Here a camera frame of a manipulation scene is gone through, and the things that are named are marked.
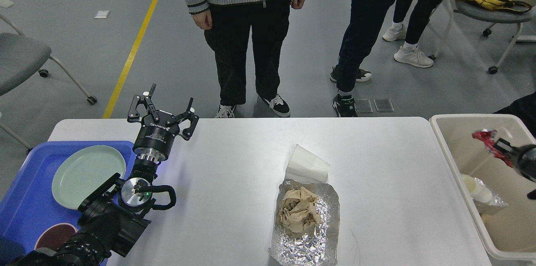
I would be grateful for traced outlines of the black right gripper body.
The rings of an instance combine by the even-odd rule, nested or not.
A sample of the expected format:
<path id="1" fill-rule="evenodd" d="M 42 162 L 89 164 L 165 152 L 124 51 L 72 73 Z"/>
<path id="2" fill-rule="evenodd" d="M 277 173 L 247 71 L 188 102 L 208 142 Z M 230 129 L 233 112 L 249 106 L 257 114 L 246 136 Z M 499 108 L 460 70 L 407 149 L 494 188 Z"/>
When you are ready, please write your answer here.
<path id="1" fill-rule="evenodd" d="M 536 181 L 536 145 L 513 148 L 513 168 L 515 172 L 532 182 Z"/>

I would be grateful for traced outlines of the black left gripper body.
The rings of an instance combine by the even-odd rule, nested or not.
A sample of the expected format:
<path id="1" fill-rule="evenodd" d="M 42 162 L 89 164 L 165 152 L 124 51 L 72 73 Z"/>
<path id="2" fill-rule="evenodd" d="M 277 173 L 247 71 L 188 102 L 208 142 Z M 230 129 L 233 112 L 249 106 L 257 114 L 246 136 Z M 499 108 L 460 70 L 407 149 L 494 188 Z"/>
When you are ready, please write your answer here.
<path id="1" fill-rule="evenodd" d="M 169 158 L 175 137 L 180 133 L 180 126 L 173 124 L 165 127 L 150 122 L 141 124 L 140 131 L 133 145 L 137 156 L 149 155 L 161 162 Z"/>

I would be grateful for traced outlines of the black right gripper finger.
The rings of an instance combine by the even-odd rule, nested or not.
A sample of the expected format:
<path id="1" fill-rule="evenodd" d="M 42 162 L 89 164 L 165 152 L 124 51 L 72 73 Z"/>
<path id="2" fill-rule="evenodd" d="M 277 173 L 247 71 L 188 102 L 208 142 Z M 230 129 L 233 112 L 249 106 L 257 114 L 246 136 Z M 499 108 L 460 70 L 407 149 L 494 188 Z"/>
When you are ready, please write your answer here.
<path id="1" fill-rule="evenodd" d="M 495 156 L 504 162 L 519 161 L 520 149 L 513 146 L 510 142 L 503 138 L 496 140 L 494 144 Z"/>

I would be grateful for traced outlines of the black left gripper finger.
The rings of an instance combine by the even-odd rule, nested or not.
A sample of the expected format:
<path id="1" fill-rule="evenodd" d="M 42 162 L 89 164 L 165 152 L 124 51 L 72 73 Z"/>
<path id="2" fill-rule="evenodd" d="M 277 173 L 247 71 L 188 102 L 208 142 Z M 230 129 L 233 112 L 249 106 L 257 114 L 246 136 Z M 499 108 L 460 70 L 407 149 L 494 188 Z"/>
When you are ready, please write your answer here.
<path id="1" fill-rule="evenodd" d="M 191 139 L 199 121 L 199 116 L 195 114 L 193 109 L 193 101 L 194 98 L 190 98 L 186 111 L 178 115 L 172 114 L 167 120 L 168 132 L 174 137 L 180 136 L 185 141 Z"/>
<path id="2" fill-rule="evenodd" d="M 152 96 L 155 92 L 156 84 L 154 83 L 148 92 L 144 92 L 142 95 L 135 95 L 132 99 L 131 106 L 128 111 L 128 122 L 129 123 L 140 123 L 140 124 L 159 124 L 160 115 L 159 111 L 155 108 L 152 102 Z M 145 108 L 146 115 L 141 116 L 140 112 L 137 110 L 138 106 L 142 105 Z"/>

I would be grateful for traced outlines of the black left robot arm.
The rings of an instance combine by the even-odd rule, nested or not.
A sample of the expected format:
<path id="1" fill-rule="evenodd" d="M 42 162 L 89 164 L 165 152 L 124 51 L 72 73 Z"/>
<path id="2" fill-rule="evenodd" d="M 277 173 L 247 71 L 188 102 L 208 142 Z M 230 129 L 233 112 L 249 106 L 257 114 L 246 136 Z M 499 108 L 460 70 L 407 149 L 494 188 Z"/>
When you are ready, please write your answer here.
<path id="1" fill-rule="evenodd" d="M 193 136 L 199 117 L 193 98 L 178 115 L 156 109 L 151 100 L 155 88 L 153 84 L 149 92 L 135 95 L 128 112 L 128 122 L 141 124 L 128 177 L 114 172 L 90 188 L 77 205 L 80 229 L 57 249 L 34 249 L 13 258 L 8 266 L 99 266 L 112 253 L 125 257 L 150 224 L 147 213 L 176 205 L 172 186 L 154 184 L 157 168 L 169 158 L 176 137 Z"/>

